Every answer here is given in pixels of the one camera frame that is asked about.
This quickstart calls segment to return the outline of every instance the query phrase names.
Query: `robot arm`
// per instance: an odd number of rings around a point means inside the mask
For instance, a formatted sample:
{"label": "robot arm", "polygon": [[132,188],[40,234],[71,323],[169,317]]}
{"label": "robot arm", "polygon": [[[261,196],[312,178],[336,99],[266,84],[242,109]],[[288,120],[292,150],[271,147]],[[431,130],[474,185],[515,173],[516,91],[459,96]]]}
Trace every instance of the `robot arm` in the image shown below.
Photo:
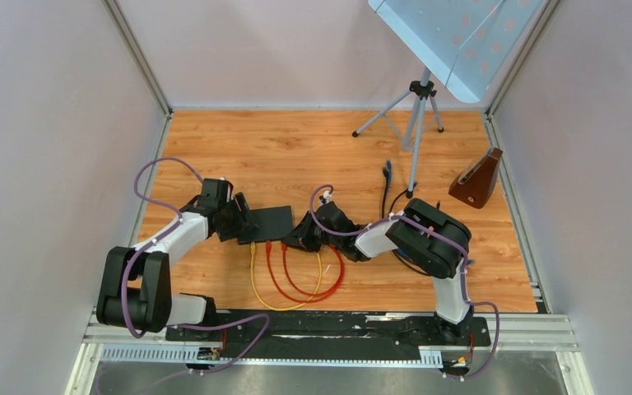
{"label": "robot arm", "polygon": [[[468,251],[471,231],[426,202],[412,199],[398,215],[432,228]],[[459,275],[462,257],[454,247],[400,220],[392,221],[391,225],[377,226],[358,236],[355,246],[368,258],[400,249],[415,265],[432,276],[437,295],[437,315],[452,324],[459,324],[467,316],[470,306],[462,298],[462,279]]]}
{"label": "robot arm", "polygon": [[108,253],[100,287],[98,322],[124,327],[121,287],[123,273],[136,251],[152,242],[139,255],[129,276],[142,278],[139,288],[128,287],[128,308],[132,325],[139,330],[159,332],[167,325],[201,323],[216,314],[214,301],[202,295],[172,294],[170,269],[195,245],[217,233],[221,241],[233,239],[255,227],[242,193],[232,196],[233,185],[224,179],[205,179],[202,192],[180,211],[178,225],[163,239],[164,229],[132,247],[115,247]]}
{"label": "robot arm", "polygon": [[[328,193],[316,211],[316,217],[330,230],[352,232],[365,228],[350,221],[345,213],[330,201]],[[426,228],[453,240],[468,251],[471,231],[461,222],[432,207],[420,199],[412,199],[398,216],[405,216]],[[462,276],[459,273],[462,256],[451,245],[429,237],[404,221],[391,220],[375,226],[365,233],[351,237],[332,236],[314,223],[309,213],[292,234],[283,239],[291,247],[318,251],[320,244],[334,245],[351,261],[366,261],[381,253],[399,249],[424,272],[432,276],[437,295],[436,314],[443,319],[456,336],[465,332],[472,317],[471,307],[462,297]]]}

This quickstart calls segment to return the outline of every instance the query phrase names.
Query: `brown metronome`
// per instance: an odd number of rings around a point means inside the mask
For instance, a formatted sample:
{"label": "brown metronome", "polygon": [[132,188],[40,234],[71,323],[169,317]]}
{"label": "brown metronome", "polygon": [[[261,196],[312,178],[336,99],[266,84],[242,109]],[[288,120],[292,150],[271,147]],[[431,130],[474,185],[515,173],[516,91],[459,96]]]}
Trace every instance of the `brown metronome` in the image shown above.
{"label": "brown metronome", "polygon": [[488,203],[498,179],[498,166],[503,152],[491,147],[479,160],[467,167],[449,186],[449,194],[471,207]]}

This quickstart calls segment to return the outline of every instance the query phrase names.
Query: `cable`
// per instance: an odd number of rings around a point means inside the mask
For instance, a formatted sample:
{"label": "cable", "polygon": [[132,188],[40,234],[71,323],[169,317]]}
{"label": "cable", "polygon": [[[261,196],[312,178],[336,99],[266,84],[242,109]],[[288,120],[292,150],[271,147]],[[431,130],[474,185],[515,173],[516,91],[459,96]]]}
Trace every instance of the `cable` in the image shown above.
{"label": "cable", "polygon": [[224,329],[224,333],[221,334],[221,349],[226,350],[226,339],[229,337],[229,333]]}
{"label": "cable", "polygon": [[456,360],[453,361],[454,364],[457,364],[459,362],[463,362],[466,360],[466,358],[470,358],[468,365],[471,364],[471,362],[473,361],[473,349],[474,349],[474,344],[473,344],[473,333],[469,333],[469,352],[466,353],[463,356],[460,356],[459,358],[457,358]]}
{"label": "cable", "polygon": [[342,278],[345,276],[345,263],[342,260],[342,256],[340,255],[340,253],[338,252],[338,250],[333,247],[333,246],[329,246],[335,253],[336,256],[338,258],[338,262],[340,263],[340,275],[338,276],[335,284],[333,284],[330,288],[328,288],[327,291],[322,292],[321,294],[325,294],[321,297],[318,297],[317,299],[308,299],[308,300],[299,300],[296,298],[293,298],[291,296],[289,296],[285,291],[282,290],[282,288],[280,288],[280,285],[277,284],[277,280],[275,279],[275,274],[272,272],[272,265],[270,264],[270,252],[272,250],[272,245],[271,243],[268,241],[267,244],[265,244],[265,251],[267,254],[267,270],[270,272],[270,278],[272,279],[272,284],[275,285],[275,287],[277,288],[277,290],[282,294],[282,296],[286,297],[287,299],[296,302],[296,303],[316,303],[316,302],[320,302],[322,300],[327,299],[329,296],[333,295],[336,290],[338,289],[338,287],[340,287],[340,285],[342,284]]}
{"label": "cable", "polygon": [[382,168],[384,177],[383,196],[382,196],[382,218],[386,216],[384,209],[386,207],[386,198],[388,197],[388,190],[391,188],[391,161],[386,159],[386,167]]}
{"label": "cable", "polygon": [[[386,160],[386,167],[382,168],[382,173],[384,176],[384,187],[383,187],[383,196],[382,196],[382,206],[381,206],[381,217],[384,218],[386,216],[386,211],[385,211],[385,207],[386,207],[386,200],[388,198],[388,190],[391,188],[391,161],[390,160]],[[391,203],[391,207],[388,209],[388,212],[393,212],[393,207],[396,204],[396,202],[398,201],[398,199],[403,196],[404,193],[406,193],[408,189],[404,189],[403,192],[399,193],[396,198],[393,199],[393,202]],[[400,263],[403,263],[403,266],[408,267],[409,269],[411,269],[413,272],[416,272],[422,276],[426,276],[426,277],[431,277],[432,275],[423,272],[422,270],[416,269],[413,264],[411,262],[409,262],[406,258],[404,258],[402,256],[401,253],[398,252],[398,250],[394,249],[392,252],[394,257],[396,257],[396,259],[398,259],[398,261]]]}
{"label": "cable", "polygon": [[246,348],[244,348],[243,351],[241,351],[236,357],[234,357],[233,360],[230,360],[229,362],[223,364],[222,366],[219,366],[219,367],[214,368],[214,369],[193,370],[193,372],[194,373],[199,373],[200,375],[210,374],[210,373],[218,373],[218,372],[221,372],[222,370],[228,368],[229,366],[232,366],[233,364],[235,364],[238,360],[243,358],[246,355],[246,353],[250,351],[251,348],[253,348],[253,346],[258,341],[258,339],[265,333],[265,330],[267,329],[267,325],[270,323],[270,317],[267,314],[265,314],[265,313],[260,313],[260,314],[252,315],[252,316],[250,316],[248,318],[243,318],[243,319],[240,319],[238,321],[234,321],[233,323],[225,323],[224,325],[219,325],[219,326],[216,326],[216,327],[199,327],[198,325],[188,325],[186,323],[181,323],[180,325],[178,325],[178,328],[192,329],[194,331],[208,331],[208,332],[209,331],[221,331],[221,330],[224,330],[224,329],[237,327],[237,326],[241,325],[242,323],[249,323],[249,322],[253,321],[254,319],[258,319],[258,318],[265,318],[265,323],[263,324],[263,327],[260,329],[260,332],[258,332],[258,335],[256,335],[255,338],[246,346]]}
{"label": "cable", "polygon": [[[321,264],[321,255],[319,253],[316,253],[316,257],[318,260],[318,283],[316,284],[316,290],[314,292],[318,292],[318,288],[320,288],[321,286],[321,280],[323,279],[323,265]],[[258,293],[258,288],[256,288],[255,286],[255,243],[254,242],[251,243],[251,286],[253,287],[253,293],[255,294],[255,297],[258,298],[258,301],[263,306],[265,306],[266,309],[270,309],[273,311],[290,311],[290,310],[298,309],[299,307],[306,306],[306,303],[300,303],[300,304],[295,304],[294,306],[291,306],[291,307],[277,308],[277,307],[272,307],[271,305],[265,303],[265,300],[263,300],[263,298],[260,297],[260,294]]]}
{"label": "cable", "polygon": [[164,237],[170,234],[170,232],[174,231],[175,228],[177,228],[180,225],[180,222],[183,218],[183,213],[180,212],[180,210],[174,207],[173,205],[166,202],[162,202],[160,200],[152,199],[150,197],[146,197],[142,193],[139,192],[139,179],[142,177],[142,174],[144,174],[144,171],[146,171],[146,169],[152,167],[156,163],[161,162],[162,160],[172,160],[174,162],[180,163],[181,165],[184,165],[185,167],[190,169],[191,172],[193,172],[195,177],[197,177],[197,179],[200,181],[200,184],[203,181],[202,176],[200,176],[200,174],[195,169],[193,169],[193,167],[189,165],[188,162],[178,159],[178,158],[174,158],[172,156],[164,156],[158,159],[154,159],[151,162],[147,163],[146,165],[144,165],[144,167],[142,167],[141,170],[139,170],[139,173],[137,173],[137,177],[134,179],[134,194],[136,194],[143,201],[157,204],[159,206],[166,207],[170,210],[173,210],[173,212],[176,215],[176,218],[174,219],[173,223],[169,225],[165,230],[163,230],[159,235],[157,235],[154,240],[149,241],[148,243],[141,246],[140,249],[134,252],[132,257],[129,259],[127,266],[124,268],[124,272],[122,275],[122,290],[120,291],[121,298],[122,298],[122,315],[124,318],[124,326],[127,327],[127,330],[129,331],[129,333],[132,334],[132,336],[134,336],[137,339],[143,337],[146,331],[137,332],[137,330],[132,325],[132,319],[130,318],[130,315],[129,315],[129,305],[128,305],[128,296],[127,296],[127,292],[128,292],[127,282],[129,281],[129,274],[132,272],[132,267],[134,267],[134,263],[137,262],[137,259],[139,259],[139,256],[142,255],[142,253],[144,253],[144,251],[149,249],[152,245],[154,245],[155,242],[158,243]]}
{"label": "cable", "polygon": [[258,341],[258,339],[265,333],[265,330],[267,329],[267,325],[270,323],[270,317],[265,314],[265,313],[261,313],[261,314],[255,314],[252,315],[250,317],[244,318],[244,319],[240,319],[238,321],[234,321],[233,323],[226,323],[224,325],[219,325],[217,327],[199,327],[197,325],[187,325],[187,324],[180,324],[178,325],[178,328],[185,328],[185,329],[192,329],[195,331],[220,331],[220,330],[224,330],[224,329],[228,329],[228,328],[232,328],[232,327],[236,327],[241,325],[242,323],[248,323],[250,321],[253,321],[255,319],[258,318],[265,318],[265,323],[263,324],[263,327],[260,329],[260,332],[258,332],[258,335],[256,335],[256,337],[248,344],[248,346],[246,346],[246,348],[244,348],[243,351],[241,351],[234,359],[230,360],[229,362],[216,367],[214,369],[208,369],[208,370],[199,370],[199,369],[184,369],[181,370],[179,372],[176,373],[172,373],[169,374],[157,381],[155,381],[154,383],[152,383],[151,385],[145,387],[144,389],[135,392],[135,394],[137,393],[145,393],[146,391],[162,384],[165,383],[166,381],[170,381],[172,379],[177,379],[178,377],[182,377],[182,376],[187,376],[189,374],[200,374],[201,376],[205,375],[205,374],[212,374],[212,373],[218,373],[221,372],[222,370],[228,368],[229,366],[232,366],[233,364],[235,364],[238,360],[240,360],[241,358],[244,357],[244,355],[246,355],[247,352],[249,352],[249,350],[251,348],[253,348],[253,346],[255,345],[255,343]]}
{"label": "cable", "polygon": [[393,199],[393,202],[391,202],[391,206],[389,206],[388,208],[388,212],[393,212],[393,207],[396,205],[396,202],[398,202],[398,199],[401,198],[401,196],[403,196],[406,192],[408,191],[408,188],[403,189],[401,191],[401,193],[399,193],[398,195],[396,195],[396,197]]}
{"label": "cable", "polygon": [[406,222],[408,225],[422,232],[425,232],[427,235],[448,244],[449,246],[456,249],[462,255],[462,263],[459,268],[459,276],[461,276],[460,282],[462,286],[462,298],[470,306],[474,306],[474,307],[490,306],[493,309],[493,312],[495,314],[495,339],[493,341],[493,346],[490,348],[490,355],[488,356],[488,359],[483,364],[483,366],[479,368],[479,370],[477,370],[474,373],[467,374],[466,376],[463,376],[463,377],[455,376],[453,374],[449,374],[448,376],[452,377],[453,379],[462,380],[462,379],[473,379],[474,377],[477,377],[478,375],[483,373],[483,371],[486,370],[486,368],[488,367],[488,364],[490,363],[490,361],[493,360],[493,357],[495,356],[495,351],[498,348],[498,340],[500,339],[500,312],[498,311],[498,306],[496,306],[493,302],[489,302],[489,301],[472,302],[471,299],[469,298],[468,293],[467,293],[468,251],[466,251],[464,247],[459,245],[459,243],[455,242],[454,240],[451,240],[450,238],[442,236],[439,233],[434,232],[405,216],[390,216],[388,218],[382,218],[373,224],[367,225],[363,229],[356,230],[353,232],[336,232],[335,230],[330,230],[327,227],[323,226],[323,224],[316,217],[316,212],[314,211],[314,199],[316,198],[316,195],[318,195],[318,192],[320,192],[321,190],[325,188],[330,189],[330,193],[333,193],[334,188],[331,184],[321,185],[320,187],[316,188],[314,192],[311,193],[311,199],[309,200],[309,212],[311,213],[311,218],[314,220],[314,223],[326,233],[329,233],[335,236],[357,236],[357,235],[361,235],[365,233],[366,231],[369,231],[370,229],[376,226],[388,223],[390,221],[400,220],[400,221]]}
{"label": "cable", "polygon": [[[321,264],[321,255],[318,255],[318,264]],[[290,277],[290,271],[287,270],[287,244],[282,243],[282,266],[285,268],[285,275],[287,276],[287,281],[292,285],[292,288],[294,288],[295,290],[297,290],[299,293],[301,293],[302,295],[306,295],[309,296],[311,298],[315,297],[315,296],[324,296],[324,295],[332,295],[333,292],[335,292],[337,286],[340,286],[340,284],[333,285],[331,286],[328,290],[325,290],[324,292],[318,292],[318,290],[316,290],[313,294],[306,292],[305,290],[301,290],[301,288],[299,288],[293,281],[292,278]]]}

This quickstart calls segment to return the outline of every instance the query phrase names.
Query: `white wall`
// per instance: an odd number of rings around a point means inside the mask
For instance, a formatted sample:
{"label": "white wall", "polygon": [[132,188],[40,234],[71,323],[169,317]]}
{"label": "white wall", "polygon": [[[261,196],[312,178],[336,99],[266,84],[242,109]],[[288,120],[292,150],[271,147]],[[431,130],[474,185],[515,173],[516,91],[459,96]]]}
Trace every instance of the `white wall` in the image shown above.
{"label": "white wall", "polygon": [[100,1],[0,1],[0,393],[62,393],[163,117]]}
{"label": "white wall", "polygon": [[632,393],[632,2],[563,2],[497,121],[547,294]]}
{"label": "white wall", "polygon": [[380,107],[423,70],[366,0],[118,1],[176,107]]}

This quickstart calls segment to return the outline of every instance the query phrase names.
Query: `black cable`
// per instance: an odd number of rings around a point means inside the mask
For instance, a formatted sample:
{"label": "black cable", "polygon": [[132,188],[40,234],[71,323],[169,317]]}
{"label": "black cable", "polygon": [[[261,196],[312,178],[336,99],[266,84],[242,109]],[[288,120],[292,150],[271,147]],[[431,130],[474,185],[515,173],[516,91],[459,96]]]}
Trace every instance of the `black cable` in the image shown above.
{"label": "black cable", "polygon": [[395,206],[395,205],[396,205],[396,202],[398,202],[398,199],[400,199],[400,198],[401,198],[401,196],[403,196],[403,195],[406,193],[406,191],[407,191],[407,190],[408,190],[408,188],[403,189],[403,190],[401,191],[401,193],[399,193],[399,194],[398,194],[398,195],[397,195],[397,196],[393,199],[393,202],[391,202],[391,206],[388,208],[388,212],[393,212],[393,206]]}
{"label": "black cable", "polygon": [[386,199],[388,198],[388,190],[391,188],[391,174],[388,172],[387,168],[382,168],[384,186],[383,186],[383,197],[382,197],[382,212],[381,217],[384,218],[386,213],[384,213],[384,209],[386,208]]}
{"label": "black cable", "polygon": [[[388,176],[388,172],[387,170],[384,168],[383,169],[383,176],[386,179],[386,184],[384,186],[384,190],[383,190],[383,198],[382,198],[382,207],[381,207],[381,217],[384,218],[386,216],[386,213],[384,212],[384,207],[386,207],[386,199],[388,196],[388,189],[391,186],[391,178]],[[401,193],[399,193],[394,199],[393,202],[391,202],[391,207],[388,209],[388,212],[393,212],[393,207],[396,205],[396,202],[398,201],[398,199],[401,198],[401,196],[403,196],[404,193],[406,193],[406,191],[408,190],[408,188],[403,189],[403,191]],[[403,256],[401,256],[401,254],[397,251],[397,250],[393,250],[392,251],[393,256],[396,257],[396,259],[398,259],[398,261],[400,263],[403,263],[403,265],[405,267],[408,267],[409,269],[411,269],[413,272],[416,272],[422,276],[427,276],[427,277],[431,277],[430,274],[427,274],[421,270],[416,269],[413,266],[413,263],[408,261],[407,259],[405,259]]]}

